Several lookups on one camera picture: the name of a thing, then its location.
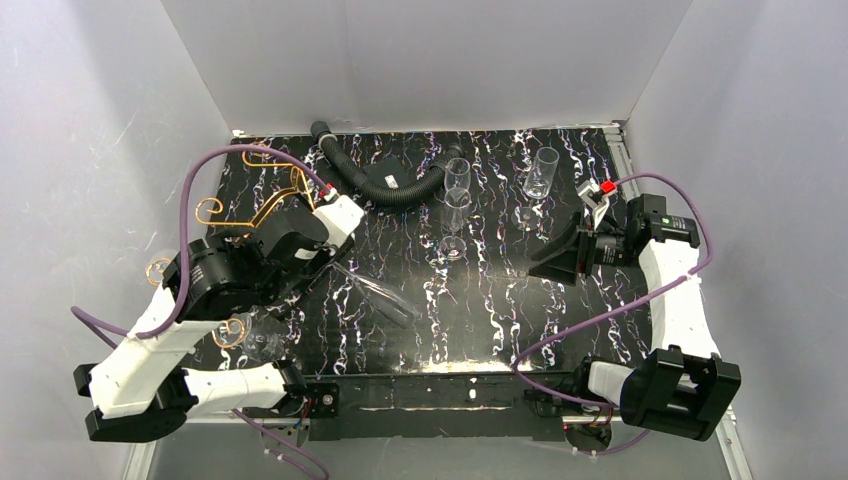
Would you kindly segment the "clear tumbler glass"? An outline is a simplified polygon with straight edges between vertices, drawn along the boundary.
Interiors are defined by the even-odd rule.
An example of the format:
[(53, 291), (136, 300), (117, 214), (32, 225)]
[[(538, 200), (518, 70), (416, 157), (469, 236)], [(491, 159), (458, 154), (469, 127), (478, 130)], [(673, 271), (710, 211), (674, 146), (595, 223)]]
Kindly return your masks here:
[(514, 212), (515, 224), (520, 230), (529, 231), (539, 227), (541, 206), (551, 190), (559, 160), (559, 152), (552, 147), (541, 147), (537, 151), (522, 187), (527, 200)]

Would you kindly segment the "tall clear flute front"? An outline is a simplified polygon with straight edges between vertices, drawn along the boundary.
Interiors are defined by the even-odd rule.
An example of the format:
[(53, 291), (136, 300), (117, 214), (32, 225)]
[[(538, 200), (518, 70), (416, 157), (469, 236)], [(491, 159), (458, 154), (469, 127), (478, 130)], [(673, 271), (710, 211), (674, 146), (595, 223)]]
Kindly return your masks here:
[(445, 192), (441, 210), (441, 224), (445, 233), (438, 248), (446, 260), (454, 261), (465, 256), (466, 243), (460, 233), (466, 224), (471, 206), (472, 198), (467, 189), (454, 187)]

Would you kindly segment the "clear stemmed wine glass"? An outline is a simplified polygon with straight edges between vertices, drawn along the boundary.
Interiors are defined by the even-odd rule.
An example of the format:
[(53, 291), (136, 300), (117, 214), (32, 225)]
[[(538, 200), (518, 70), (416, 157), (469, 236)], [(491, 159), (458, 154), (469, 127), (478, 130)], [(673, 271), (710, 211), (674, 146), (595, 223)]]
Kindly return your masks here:
[(264, 364), (285, 357), (282, 327), (266, 311), (251, 311), (234, 317), (243, 327), (236, 346), (253, 362)]

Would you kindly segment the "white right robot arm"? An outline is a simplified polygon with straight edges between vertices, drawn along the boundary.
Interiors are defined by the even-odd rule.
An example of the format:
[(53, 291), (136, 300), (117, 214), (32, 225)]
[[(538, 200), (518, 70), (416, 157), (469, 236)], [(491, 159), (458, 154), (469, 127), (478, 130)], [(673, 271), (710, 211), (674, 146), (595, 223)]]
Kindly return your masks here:
[(532, 277), (573, 285), (597, 265), (639, 268), (648, 293), (651, 352), (637, 368), (587, 357), (569, 384), (531, 388), (553, 400), (617, 410), (631, 426), (697, 441), (714, 432), (741, 386), (738, 365), (721, 358), (707, 325), (696, 269), (700, 237), (694, 220), (650, 209), (625, 226), (598, 230), (574, 214), (531, 256)]

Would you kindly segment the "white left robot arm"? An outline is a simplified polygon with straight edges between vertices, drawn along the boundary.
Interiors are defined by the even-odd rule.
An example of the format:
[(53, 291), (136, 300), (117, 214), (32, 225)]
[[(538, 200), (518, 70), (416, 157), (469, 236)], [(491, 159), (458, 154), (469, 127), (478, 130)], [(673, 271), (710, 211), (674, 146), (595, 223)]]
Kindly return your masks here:
[(343, 195), (259, 228), (231, 227), (189, 243), (110, 355), (74, 370), (78, 393), (93, 404), (85, 419), (89, 438), (147, 443), (190, 418), (232, 409), (334, 417), (338, 388), (305, 380), (290, 360), (202, 371), (183, 359), (234, 316), (312, 283), (352, 246), (363, 216)]

